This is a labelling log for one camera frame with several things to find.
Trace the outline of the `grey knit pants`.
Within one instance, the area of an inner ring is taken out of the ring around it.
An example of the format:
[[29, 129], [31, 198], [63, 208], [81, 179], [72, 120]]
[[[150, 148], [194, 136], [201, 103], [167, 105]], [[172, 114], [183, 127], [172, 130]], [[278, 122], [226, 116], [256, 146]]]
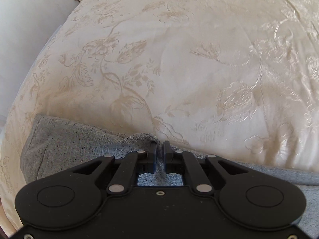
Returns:
[[[164, 174], [162, 142], [149, 133], [124, 135], [107, 129], [84, 125], [71, 120], [36, 115], [31, 132], [20, 157], [20, 168], [26, 183], [39, 180], [107, 154], [123, 158], [127, 153], [148, 150], [151, 142], [157, 144], [157, 170], [144, 174], [142, 186], [179, 185], [181, 179]], [[307, 209], [299, 227], [310, 236], [318, 235], [318, 174], [257, 164], [243, 166], [295, 184], [307, 199]]]

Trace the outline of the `cream embroidered bedspread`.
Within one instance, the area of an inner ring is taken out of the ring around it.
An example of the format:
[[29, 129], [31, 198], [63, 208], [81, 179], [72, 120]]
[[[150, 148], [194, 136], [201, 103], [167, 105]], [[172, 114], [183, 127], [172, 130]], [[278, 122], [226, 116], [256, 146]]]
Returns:
[[7, 235], [22, 226], [20, 157], [38, 114], [318, 174], [318, 0], [83, 0], [7, 118]]

